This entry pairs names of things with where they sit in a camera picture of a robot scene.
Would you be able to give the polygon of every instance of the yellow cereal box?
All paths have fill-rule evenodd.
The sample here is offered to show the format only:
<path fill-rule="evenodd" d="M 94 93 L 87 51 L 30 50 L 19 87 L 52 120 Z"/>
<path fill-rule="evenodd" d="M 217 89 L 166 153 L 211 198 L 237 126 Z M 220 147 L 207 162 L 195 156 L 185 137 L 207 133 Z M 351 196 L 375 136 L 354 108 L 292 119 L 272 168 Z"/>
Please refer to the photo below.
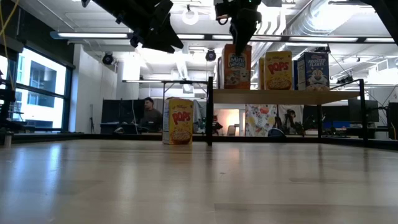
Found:
<path fill-rule="evenodd" d="M 242 54 L 235 54 L 235 45 L 226 44 L 223 50 L 223 74 L 221 88 L 250 90 L 251 46 L 247 45 Z"/>
<path fill-rule="evenodd" d="M 293 69 L 291 52 L 266 53 L 266 89 L 291 90 Z"/>
<path fill-rule="evenodd" d="M 259 61 L 259 73 L 258 73 L 258 85 L 259 85 L 259 90 L 265 90 L 265 84 L 266 84 L 266 59 L 264 57 L 260 58 Z"/>
<path fill-rule="evenodd" d="M 191 144 L 193 132 L 193 102 L 179 98 L 165 101 L 163 143 Z"/>

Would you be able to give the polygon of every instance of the cable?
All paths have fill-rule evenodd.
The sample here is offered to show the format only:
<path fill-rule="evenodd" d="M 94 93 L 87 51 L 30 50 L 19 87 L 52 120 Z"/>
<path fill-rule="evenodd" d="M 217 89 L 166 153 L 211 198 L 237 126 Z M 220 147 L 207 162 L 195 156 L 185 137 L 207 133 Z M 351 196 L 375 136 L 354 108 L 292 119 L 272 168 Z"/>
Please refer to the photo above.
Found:
<path fill-rule="evenodd" d="M 7 28 L 8 23 L 9 23 L 10 20 L 11 20 L 11 17 L 14 15 L 15 10 L 16 10 L 17 7 L 18 7 L 18 3 L 19 3 L 19 0 L 17 0 L 17 1 L 15 2 L 14 8 L 12 8 L 12 11 L 11 11 L 10 15 L 8 16 L 8 18 L 7 18 L 7 20 L 6 20 L 6 23 L 3 23 L 3 19 L 2 19 L 2 7 L 1 7 L 1 4 L 0 4 L 0 19 L 1 19 L 1 27 L 2 27 L 2 29 L 1 29 L 1 31 L 0 31 L 0 35 L 3 34 L 2 36 L 3 36 L 3 41 L 4 41 L 4 51 L 5 51 L 5 53 L 6 53 L 7 64 L 9 63 L 9 58 L 8 58 L 8 51 L 7 51 L 7 42 L 6 42 L 6 33 L 5 33 L 5 30 L 6 30 L 6 28 Z M 12 77 L 11 71 L 10 71 L 9 69 L 7 69 L 7 71 L 8 71 L 9 77 L 10 77 L 10 81 L 11 81 L 11 90 L 14 91 L 14 90 L 15 90 L 15 87 L 14 87 L 14 79 L 13 79 L 13 77 Z"/>
<path fill-rule="evenodd" d="M 345 69 L 343 68 L 343 66 L 340 65 L 340 63 L 338 63 L 338 61 L 336 60 L 335 56 L 333 56 L 332 54 L 330 54 L 330 56 L 331 56 L 333 59 L 335 59 L 335 61 L 337 62 L 337 64 L 343 69 L 343 71 L 344 71 L 345 73 L 347 73 L 348 76 L 351 76 L 351 75 L 347 72 L 347 70 L 345 70 Z"/>
<path fill-rule="evenodd" d="M 17 9 L 18 3 L 19 3 L 19 0 L 16 0 L 14 8 L 12 8 L 12 11 L 11 11 L 10 15 L 8 16 L 6 23 L 4 24 L 4 26 L 2 27 L 2 29 L 0 31 L 0 35 L 6 30 L 7 25 L 10 22 L 12 15 L 14 15 L 15 10 Z"/>

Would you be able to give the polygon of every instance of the wall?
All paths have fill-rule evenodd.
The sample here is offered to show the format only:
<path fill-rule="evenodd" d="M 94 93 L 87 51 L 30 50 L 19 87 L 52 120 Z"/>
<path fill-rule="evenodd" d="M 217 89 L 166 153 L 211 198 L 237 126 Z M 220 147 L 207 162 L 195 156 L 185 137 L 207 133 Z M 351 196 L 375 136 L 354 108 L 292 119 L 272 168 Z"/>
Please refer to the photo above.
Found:
<path fill-rule="evenodd" d="M 117 74 L 75 46 L 69 129 L 90 133 L 90 105 L 93 105 L 95 133 L 100 133 L 102 102 L 116 99 Z"/>
<path fill-rule="evenodd" d="M 126 71 L 125 62 L 118 63 L 118 88 L 116 90 L 116 99 L 136 100 L 139 95 L 139 83 L 123 83 L 122 80 Z"/>
<path fill-rule="evenodd" d="M 218 122 L 223 126 L 222 130 L 218 133 L 220 136 L 226 136 L 228 126 L 239 124 L 239 110 L 214 110 L 214 115 L 218 117 Z M 236 128 L 236 136 L 239 136 L 239 129 Z"/>
<path fill-rule="evenodd" d="M 2 0 L 3 19 L 8 18 L 15 3 L 11 0 Z M 15 41 L 32 47 L 36 51 L 52 58 L 62 65 L 71 67 L 73 63 L 73 44 L 67 40 L 55 40 L 50 36 L 54 31 L 44 22 L 18 7 L 12 15 L 6 35 Z"/>

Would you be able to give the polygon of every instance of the cardboard box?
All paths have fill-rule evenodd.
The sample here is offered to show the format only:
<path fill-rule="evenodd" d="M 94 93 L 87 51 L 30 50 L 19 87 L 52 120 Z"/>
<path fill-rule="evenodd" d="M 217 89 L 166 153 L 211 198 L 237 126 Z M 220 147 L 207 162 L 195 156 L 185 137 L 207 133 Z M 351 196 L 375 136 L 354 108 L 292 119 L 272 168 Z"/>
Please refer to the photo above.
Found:
<path fill-rule="evenodd" d="M 305 52 L 297 63 L 298 90 L 330 89 L 328 54 Z"/>
<path fill-rule="evenodd" d="M 191 144 L 193 132 L 193 102 L 179 98 L 165 101 L 163 113 L 163 143 Z"/>
<path fill-rule="evenodd" d="M 259 72 L 258 72 L 258 85 L 259 90 L 266 89 L 266 59 L 264 57 L 260 58 L 259 61 Z"/>
<path fill-rule="evenodd" d="M 250 90 L 251 46 L 247 45 L 243 53 L 237 56 L 235 45 L 226 44 L 223 50 L 222 71 L 221 88 Z"/>
<path fill-rule="evenodd" d="M 291 90 L 293 88 L 291 52 L 266 53 L 266 89 Z"/>

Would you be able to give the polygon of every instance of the ceiling light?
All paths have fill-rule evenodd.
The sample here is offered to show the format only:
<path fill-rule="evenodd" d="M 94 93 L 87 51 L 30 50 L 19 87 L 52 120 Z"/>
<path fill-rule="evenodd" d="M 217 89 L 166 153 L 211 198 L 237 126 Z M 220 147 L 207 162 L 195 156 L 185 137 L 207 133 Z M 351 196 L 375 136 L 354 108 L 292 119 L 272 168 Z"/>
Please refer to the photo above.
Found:
<path fill-rule="evenodd" d="M 186 40 L 195 40 L 195 39 L 204 39 L 204 35 L 197 35 L 197 34 L 178 34 L 179 39 L 186 39 Z"/>
<path fill-rule="evenodd" d="M 280 39 L 281 37 L 254 35 L 250 41 L 280 41 Z"/>
<path fill-rule="evenodd" d="M 321 43 L 286 43 L 289 47 L 327 47 L 328 44 Z"/>
<path fill-rule="evenodd" d="M 213 39 L 215 40 L 232 40 L 231 35 L 213 35 Z"/>
<path fill-rule="evenodd" d="M 184 12 L 182 13 L 182 21 L 187 25 L 195 25 L 199 21 L 198 11 L 191 9 L 190 12 L 193 12 L 193 17 L 190 19 L 187 18 L 188 12 L 188 9 L 184 10 Z"/>
<path fill-rule="evenodd" d="M 395 43 L 393 38 L 367 38 L 365 42 Z"/>
<path fill-rule="evenodd" d="M 206 51 L 206 47 L 200 47 L 200 46 L 189 46 L 189 51 L 201 51 L 204 52 Z"/>
<path fill-rule="evenodd" d="M 100 33 L 58 33 L 58 36 L 64 38 L 94 38 L 94 39 L 126 39 L 127 34 L 100 34 Z"/>
<path fill-rule="evenodd" d="M 160 80 L 123 80 L 128 83 L 162 83 Z"/>
<path fill-rule="evenodd" d="M 356 42 L 357 37 L 291 37 L 290 41 L 309 41 L 309 42 Z"/>

